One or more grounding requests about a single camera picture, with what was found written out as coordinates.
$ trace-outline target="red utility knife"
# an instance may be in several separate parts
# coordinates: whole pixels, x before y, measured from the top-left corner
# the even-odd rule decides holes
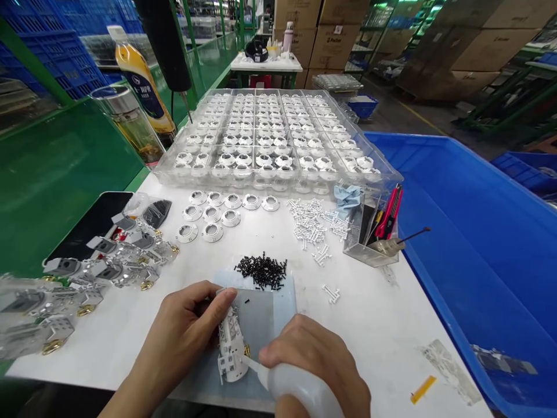
[[[391,193],[389,203],[387,204],[387,209],[385,210],[385,216],[383,220],[375,230],[375,235],[379,239],[389,239],[393,232],[395,226],[396,217],[399,214],[400,201],[402,199],[402,185],[398,184],[393,192]]]

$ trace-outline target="left hand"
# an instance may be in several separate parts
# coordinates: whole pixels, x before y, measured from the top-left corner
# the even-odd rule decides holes
[[[188,374],[226,317],[237,291],[230,288],[217,296],[219,289],[205,280],[163,299],[131,372],[101,416],[150,416]],[[123,402],[125,411],[119,408]]]

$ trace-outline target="pile of black screws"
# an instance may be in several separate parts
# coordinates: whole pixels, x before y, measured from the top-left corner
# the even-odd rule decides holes
[[[255,288],[257,290],[265,290],[270,286],[271,290],[280,290],[284,287],[280,282],[286,277],[286,263],[288,260],[279,263],[275,259],[265,257],[244,257],[238,265],[234,266],[234,270],[242,273],[242,276],[252,276],[254,278]]]

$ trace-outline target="concrete floor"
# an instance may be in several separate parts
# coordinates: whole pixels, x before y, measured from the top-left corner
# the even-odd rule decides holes
[[[362,92],[376,98],[379,104],[370,120],[359,123],[362,130],[450,136],[487,161],[506,152],[505,147],[480,141],[473,132],[459,130],[451,123],[452,120],[466,115],[464,110],[459,109],[462,105],[447,107],[415,103],[381,79],[366,77],[368,76],[361,79],[364,85]]]

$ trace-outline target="hand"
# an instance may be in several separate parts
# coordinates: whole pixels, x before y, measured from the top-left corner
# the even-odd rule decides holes
[[[131,372],[101,416],[151,416],[188,374],[226,317],[237,292],[226,289],[217,296],[219,289],[205,280],[163,299]]]
[[[259,352],[259,361],[269,368],[280,363],[301,367],[329,385],[345,417],[371,416],[370,390],[358,374],[346,344],[305,315],[295,315],[279,337]],[[301,417],[302,412],[302,404],[292,396],[277,400],[277,418]]]

